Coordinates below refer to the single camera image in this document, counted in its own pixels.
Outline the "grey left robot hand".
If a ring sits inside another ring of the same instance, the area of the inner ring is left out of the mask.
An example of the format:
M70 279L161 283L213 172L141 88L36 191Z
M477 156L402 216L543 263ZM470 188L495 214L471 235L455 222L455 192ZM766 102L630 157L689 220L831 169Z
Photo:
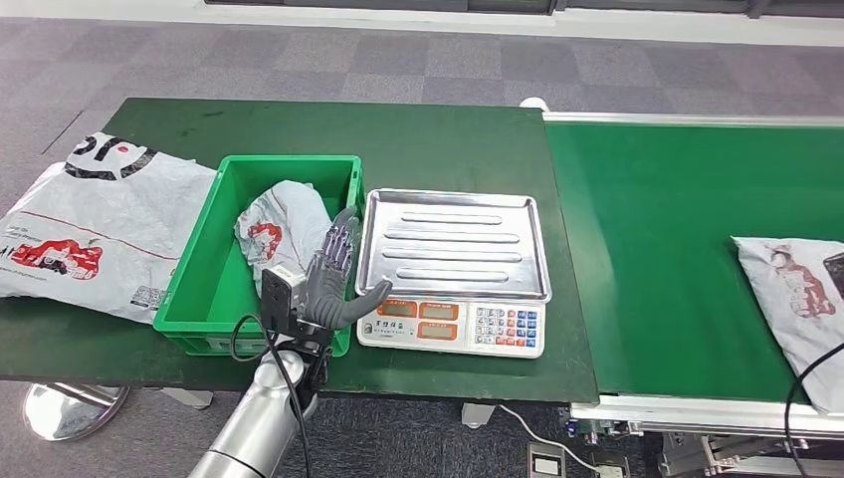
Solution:
M374 312L391 293L392 282L383 279L364 296L349 301L345 298L359 232L355 206L344 208L333 219L307 270L306 322L330 331L344 329Z

